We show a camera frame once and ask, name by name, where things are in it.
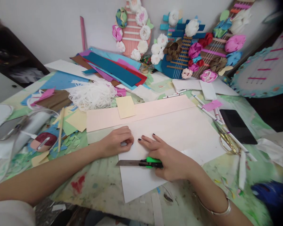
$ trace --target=left hand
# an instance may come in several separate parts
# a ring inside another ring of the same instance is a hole
[[[120,143],[122,142],[126,142],[127,145],[121,146]],[[128,126],[115,129],[97,142],[100,151],[99,157],[106,158],[122,152],[127,152],[130,150],[133,142],[134,138]]]

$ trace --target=paint-stained table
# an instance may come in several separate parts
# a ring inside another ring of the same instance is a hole
[[[21,106],[20,102],[41,87],[53,73],[3,102],[15,107],[15,112],[10,119],[28,113],[28,108]],[[175,92],[172,79],[161,73],[148,74],[147,76],[146,84],[160,94],[159,99]],[[195,93],[204,103],[207,103],[203,99],[201,92],[195,91]],[[184,94],[192,102],[198,104],[192,97],[191,91],[186,91]],[[132,97],[135,104],[143,102],[134,94],[132,94]],[[266,134],[275,133],[272,128],[262,121],[243,97],[218,96],[218,100],[224,104],[222,108],[235,109],[239,112],[256,139]],[[61,151],[58,156],[68,154],[88,145],[86,131],[77,133],[76,136],[80,139],[80,145],[74,147],[71,144],[66,150]],[[255,146],[246,145],[246,148],[258,159],[258,162],[247,162],[247,181],[243,192],[237,186],[237,171],[234,162],[237,161],[238,156],[224,153],[224,155],[204,164],[203,168],[211,179],[227,192],[231,200],[254,225],[268,225],[271,223],[268,211],[265,205],[254,197],[250,186],[258,182],[270,181],[271,179],[283,182],[283,168],[263,161],[262,154],[268,158],[267,155],[264,153],[260,154]],[[36,154],[30,155],[24,148],[12,160],[6,178],[29,169],[31,167],[30,160],[34,156]],[[94,161],[60,186],[51,195],[51,199],[70,202],[79,206],[154,224],[151,194],[158,192],[165,225],[213,225],[208,217],[208,213],[204,211],[199,202],[192,196],[193,188],[188,181],[168,182],[125,204],[120,170],[119,167],[115,167],[117,162],[117,156]]]

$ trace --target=black phone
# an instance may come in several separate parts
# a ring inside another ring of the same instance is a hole
[[[236,110],[220,109],[229,131],[243,144],[258,144]]]

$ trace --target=white sleeve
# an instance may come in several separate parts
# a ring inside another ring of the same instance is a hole
[[[0,201],[0,225],[35,226],[34,209],[17,200]]]

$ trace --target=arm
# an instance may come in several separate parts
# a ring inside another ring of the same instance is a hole
[[[197,162],[172,148],[155,134],[153,134],[155,140],[146,136],[141,138],[139,143],[151,150],[149,156],[160,159],[163,163],[163,169],[155,170],[158,177],[170,181],[189,180],[206,208],[216,213],[222,213],[227,209],[228,201],[223,191]],[[227,215],[216,216],[211,214],[217,225],[252,225],[233,202],[230,202],[230,205],[231,211]]]
[[[99,158],[129,151],[134,138],[131,130],[113,130],[99,142],[27,170],[0,184],[0,201],[19,200],[35,206],[77,171]]]

